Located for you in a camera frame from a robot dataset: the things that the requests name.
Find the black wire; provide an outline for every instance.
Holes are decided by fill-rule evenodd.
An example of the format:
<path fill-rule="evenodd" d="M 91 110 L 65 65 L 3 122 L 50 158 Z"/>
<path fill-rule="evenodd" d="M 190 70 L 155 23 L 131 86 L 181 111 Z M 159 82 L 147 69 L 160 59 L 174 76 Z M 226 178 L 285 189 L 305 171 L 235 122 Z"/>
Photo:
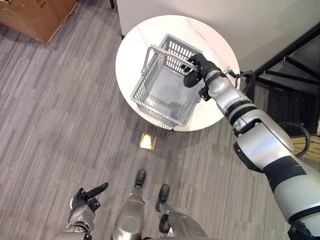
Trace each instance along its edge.
<path fill-rule="evenodd" d="M 230 71 L 229 74 L 230 74 L 233 78 L 235 78 L 235 84 L 234 84 L 235 88 L 237 88 L 237 86 L 238 86 L 238 79 L 239 79 L 240 77 L 245 77 L 245 76 L 247 76 L 247 75 L 251 75 L 251 78 L 250 78 L 248 84 L 247 84 L 247 85 L 245 86 L 245 88 L 242 90 L 242 92 L 243 92 L 244 94 L 248 91 L 248 89 L 249 89 L 249 88 L 252 86 L 252 84 L 256 81 L 256 75 L 255 75 L 255 73 L 254 73 L 253 71 L 251 71 L 251 70 L 245 71 L 245 72 L 243 72 L 243 73 L 241 73 L 241 74 L 235 74 L 233 71 Z"/>
<path fill-rule="evenodd" d="M 256 81 L 256 74 L 249 70 L 249 71 L 245 71 L 241 74 L 241 77 L 245 77 L 247 75 L 251 75 L 251 78 L 248 82 L 248 84 L 245 86 L 245 88 L 242 90 L 242 92 L 245 94 L 249 89 L 250 87 L 252 86 L 252 84 L 254 84 L 254 82 Z"/>
<path fill-rule="evenodd" d="M 303 133 L 304 137 L 305 137 L 305 146 L 304 149 L 297 153 L 295 156 L 297 158 L 302 157 L 303 155 L 305 155 L 310 147 L 310 143 L 311 143 L 311 138 L 310 138 L 310 134 L 309 132 L 299 123 L 294 123 L 294 122 L 280 122 L 278 123 L 278 125 L 282 128 L 286 127 L 286 126 L 293 126 L 293 127 L 297 127 L 298 129 L 301 130 L 301 132 Z"/>

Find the gray carpet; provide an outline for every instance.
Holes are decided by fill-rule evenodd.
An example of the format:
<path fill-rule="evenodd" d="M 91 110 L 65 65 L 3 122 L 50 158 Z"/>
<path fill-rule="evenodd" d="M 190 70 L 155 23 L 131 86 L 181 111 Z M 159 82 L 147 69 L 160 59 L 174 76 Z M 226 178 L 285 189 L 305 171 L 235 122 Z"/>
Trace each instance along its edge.
<path fill-rule="evenodd" d="M 47 46 L 0 26 L 0 239 L 53 239 L 73 194 L 109 182 L 93 232 L 109 240 L 139 168 L 147 171 L 144 236 L 161 236 L 154 205 L 167 183 L 168 202 L 212 238 L 288 239 L 266 177 L 236 157 L 228 122 L 172 132 L 144 121 L 117 86 L 117 9 L 78 3 Z M 156 136 L 155 150 L 139 148 L 141 133 Z"/>

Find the robotic arm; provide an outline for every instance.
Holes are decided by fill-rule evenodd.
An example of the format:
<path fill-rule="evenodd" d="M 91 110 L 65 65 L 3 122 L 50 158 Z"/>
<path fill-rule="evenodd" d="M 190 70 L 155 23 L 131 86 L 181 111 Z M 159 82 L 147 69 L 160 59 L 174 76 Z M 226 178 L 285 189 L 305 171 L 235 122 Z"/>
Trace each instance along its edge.
<path fill-rule="evenodd" d="M 90 233 L 94 230 L 95 211 L 100 207 L 95 196 L 105 191 L 104 183 L 88 192 L 83 188 L 70 200 L 70 217 L 66 230 L 55 237 L 55 240 L 92 240 Z"/>
<path fill-rule="evenodd" d="M 205 85 L 200 96 L 213 98 L 237 136 L 233 148 L 250 169 L 264 173 L 285 220 L 291 224 L 289 237 L 315 239 L 320 236 L 320 174 L 300 161 L 286 132 L 264 111 L 258 109 L 227 76 L 202 54 L 189 60 L 198 72 L 182 65 L 184 85 Z"/>

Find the cardboard box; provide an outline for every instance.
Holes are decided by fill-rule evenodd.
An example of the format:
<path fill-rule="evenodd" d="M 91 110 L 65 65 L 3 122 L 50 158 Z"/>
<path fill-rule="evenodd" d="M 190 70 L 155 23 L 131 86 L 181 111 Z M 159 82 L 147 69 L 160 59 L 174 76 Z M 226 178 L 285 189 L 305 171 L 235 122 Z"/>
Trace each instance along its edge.
<path fill-rule="evenodd" d="M 76 0 L 0 0 L 0 23 L 47 44 L 76 6 Z"/>

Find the round white table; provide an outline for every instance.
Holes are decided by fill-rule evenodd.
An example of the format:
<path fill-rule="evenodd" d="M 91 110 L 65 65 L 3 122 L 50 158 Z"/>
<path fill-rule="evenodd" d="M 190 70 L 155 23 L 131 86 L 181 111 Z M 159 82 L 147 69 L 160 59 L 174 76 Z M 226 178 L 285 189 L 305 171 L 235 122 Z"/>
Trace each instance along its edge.
<path fill-rule="evenodd" d="M 120 91 L 130 107 L 142 118 L 155 124 L 131 100 L 131 94 L 141 77 L 148 47 L 159 46 L 166 34 L 171 34 L 195 48 L 214 62 L 221 70 L 231 67 L 239 73 L 236 56 L 227 41 L 210 26 L 190 17 L 178 15 L 156 16 L 135 26 L 123 39 L 115 60 L 115 74 Z M 235 80 L 228 75 L 233 84 Z M 175 131 L 195 131 L 218 122 L 223 114 L 213 99 L 196 105 L 185 126 L 175 126 Z"/>

